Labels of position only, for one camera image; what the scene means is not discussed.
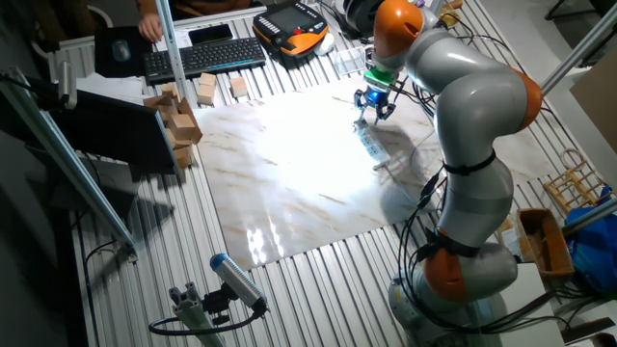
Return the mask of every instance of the stack of wooden blocks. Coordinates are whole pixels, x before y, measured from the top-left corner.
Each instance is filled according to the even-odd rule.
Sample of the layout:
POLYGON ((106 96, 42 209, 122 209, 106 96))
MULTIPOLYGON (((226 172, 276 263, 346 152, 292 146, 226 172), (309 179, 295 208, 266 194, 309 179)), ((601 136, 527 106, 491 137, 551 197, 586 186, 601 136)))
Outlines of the stack of wooden blocks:
POLYGON ((203 105, 212 105, 215 87, 216 76, 209 73, 202 73, 200 77, 200 89, 197 91, 197 101, 203 105))
MULTIPOLYGON (((231 94, 233 97, 245 96, 249 93, 247 83, 243 77, 231 78, 231 94)), ((200 77, 200 89, 197 91, 197 101, 202 105, 212 105, 214 90, 216 87, 216 76, 209 73, 202 73, 200 77)))
POLYGON ((191 144, 201 140, 201 130, 186 98, 179 100, 174 85, 163 86, 163 95, 144 99, 144 106, 161 114, 175 160, 184 169, 194 162, 191 144))

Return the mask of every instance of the black mouse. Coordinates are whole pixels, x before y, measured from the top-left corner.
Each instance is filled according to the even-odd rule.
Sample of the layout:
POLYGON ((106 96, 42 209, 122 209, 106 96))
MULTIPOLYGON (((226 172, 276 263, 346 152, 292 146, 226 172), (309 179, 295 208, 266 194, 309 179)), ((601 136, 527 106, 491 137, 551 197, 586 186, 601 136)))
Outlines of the black mouse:
POLYGON ((131 59, 131 51, 128 49, 128 42, 126 40, 115 40, 112 43, 112 54, 114 60, 118 63, 124 63, 131 59))

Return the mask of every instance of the smartphone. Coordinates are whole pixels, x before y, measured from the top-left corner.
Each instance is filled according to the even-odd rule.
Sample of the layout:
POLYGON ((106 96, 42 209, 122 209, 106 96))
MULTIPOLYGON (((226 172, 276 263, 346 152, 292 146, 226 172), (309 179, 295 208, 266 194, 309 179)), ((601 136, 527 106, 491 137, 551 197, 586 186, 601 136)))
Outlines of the smartphone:
POLYGON ((191 38, 193 44, 200 44, 233 39, 233 34, 229 26, 223 24, 189 32, 189 38, 191 38))

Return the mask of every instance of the keyboard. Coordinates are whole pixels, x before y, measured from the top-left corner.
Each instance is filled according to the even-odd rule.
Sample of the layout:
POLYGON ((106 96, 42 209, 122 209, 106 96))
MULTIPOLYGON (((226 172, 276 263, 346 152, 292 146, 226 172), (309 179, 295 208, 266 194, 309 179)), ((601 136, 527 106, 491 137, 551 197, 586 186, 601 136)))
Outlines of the keyboard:
MULTIPOLYGON (((266 62, 256 38, 224 40, 180 48, 186 78, 199 77, 202 72, 226 72, 246 67, 262 66, 266 62)), ((146 82, 150 85, 174 81, 174 72, 167 51, 144 55, 146 82)))

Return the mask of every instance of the white marble surface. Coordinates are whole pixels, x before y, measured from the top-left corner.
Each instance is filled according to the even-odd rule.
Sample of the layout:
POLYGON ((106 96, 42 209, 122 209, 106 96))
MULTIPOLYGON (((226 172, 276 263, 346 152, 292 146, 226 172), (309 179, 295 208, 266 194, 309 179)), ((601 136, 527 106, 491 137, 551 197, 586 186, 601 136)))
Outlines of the white marble surface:
MULTIPOLYGON (((409 217, 412 199, 442 164, 432 124, 399 96, 373 128, 390 171, 372 170, 352 122, 360 77, 214 109, 196 117, 204 164, 229 255, 242 269, 276 261, 409 217)), ((365 113, 374 120, 374 112, 365 113)), ((549 174, 550 163, 523 131, 500 138, 497 156, 515 183, 549 174)))

